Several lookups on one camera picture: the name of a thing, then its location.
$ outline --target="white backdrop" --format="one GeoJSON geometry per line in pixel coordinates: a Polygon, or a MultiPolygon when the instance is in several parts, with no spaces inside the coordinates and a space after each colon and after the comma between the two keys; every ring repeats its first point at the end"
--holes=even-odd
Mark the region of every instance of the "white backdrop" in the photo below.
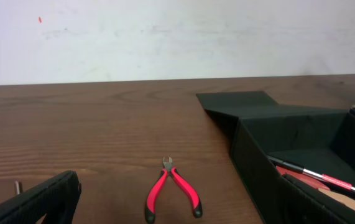
{"type": "Polygon", "coordinates": [[[353,0],[0,0],[0,85],[342,73],[353,0]]]}

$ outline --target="open box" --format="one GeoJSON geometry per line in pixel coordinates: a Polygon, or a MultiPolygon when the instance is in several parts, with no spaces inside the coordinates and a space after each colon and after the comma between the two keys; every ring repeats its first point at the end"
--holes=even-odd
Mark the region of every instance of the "open box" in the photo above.
{"type": "Polygon", "coordinates": [[[355,223],[354,210],[292,176],[281,176],[266,157],[355,186],[355,116],[345,110],[280,105],[263,91],[197,97],[230,138],[231,159],[265,223],[355,223]]]}

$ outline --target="red and black pliers handle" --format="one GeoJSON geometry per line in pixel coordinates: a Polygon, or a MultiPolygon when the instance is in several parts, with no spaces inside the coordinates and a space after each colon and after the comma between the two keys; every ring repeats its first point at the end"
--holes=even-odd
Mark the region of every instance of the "red and black pliers handle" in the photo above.
{"type": "Polygon", "coordinates": [[[176,167],[173,166],[172,158],[169,157],[169,161],[164,159],[164,168],[160,171],[160,177],[151,189],[145,202],[144,214],[147,223],[151,224],[155,222],[155,202],[169,175],[190,199],[194,217],[202,217],[203,212],[200,197],[195,189],[178,174],[176,167]]]}

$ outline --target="pliers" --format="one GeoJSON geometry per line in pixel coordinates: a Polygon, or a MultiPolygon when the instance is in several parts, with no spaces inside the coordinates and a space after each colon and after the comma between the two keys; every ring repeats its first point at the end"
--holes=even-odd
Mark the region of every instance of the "pliers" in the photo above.
{"type": "Polygon", "coordinates": [[[169,161],[164,158],[163,163],[164,168],[160,171],[160,177],[152,187],[148,194],[147,201],[145,202],[144,215],[147,223],[151,224],[155,222],[155,202],[169,175],[191,200],[194,217],[202,217],[202,204],[195,189],[178,174],[171,157],[169,157],[169,161]]]}

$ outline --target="wood grain surface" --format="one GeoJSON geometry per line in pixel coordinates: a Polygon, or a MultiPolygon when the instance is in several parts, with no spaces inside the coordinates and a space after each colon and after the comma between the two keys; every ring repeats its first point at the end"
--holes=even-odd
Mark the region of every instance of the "wood grain surface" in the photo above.
{"type": "Polygon", "coordinates": [[[0,86],[0,203],[75,170],[73,223],[145,223],[163,156],[198,191],[203,218],[169,179],[156,223],[261,223],[232,165],[229,143],[195,93],[265,90],[279,103],[348,109],[355,75],[0,86]]]}

